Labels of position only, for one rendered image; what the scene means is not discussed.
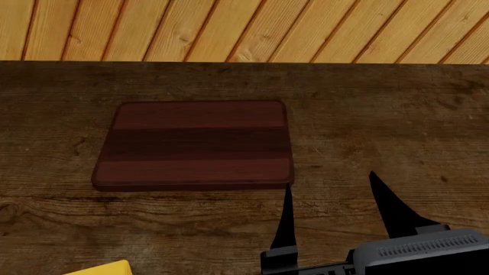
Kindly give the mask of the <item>yellow cheese block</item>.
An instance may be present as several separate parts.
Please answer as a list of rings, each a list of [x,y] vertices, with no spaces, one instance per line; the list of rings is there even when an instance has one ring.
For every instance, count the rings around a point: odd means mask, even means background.
[[[129,262],[127,260],[118,260],[116,262],[90,267],[85,270],[66,273],[64,275],[133,275]]]

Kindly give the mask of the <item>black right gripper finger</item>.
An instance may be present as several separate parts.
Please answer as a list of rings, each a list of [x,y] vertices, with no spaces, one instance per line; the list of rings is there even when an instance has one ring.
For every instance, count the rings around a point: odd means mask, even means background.
[[[439,231],[449,231],[450,227],[418,215],[371,171],[369,174],[371,191],[389,238],[405,238]]]
[[[283,209],[274,239],[268,251],[260,255],[262,267],[296,267],[298,250],[293,217],[293,197],[286,184]]]

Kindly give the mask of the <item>dark red wooden cutting board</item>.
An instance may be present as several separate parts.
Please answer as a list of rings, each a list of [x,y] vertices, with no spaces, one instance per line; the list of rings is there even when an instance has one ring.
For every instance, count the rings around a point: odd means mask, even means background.
[[[100,192],[283,189],[294,181],[279,100],[125,102],[92,173]]]

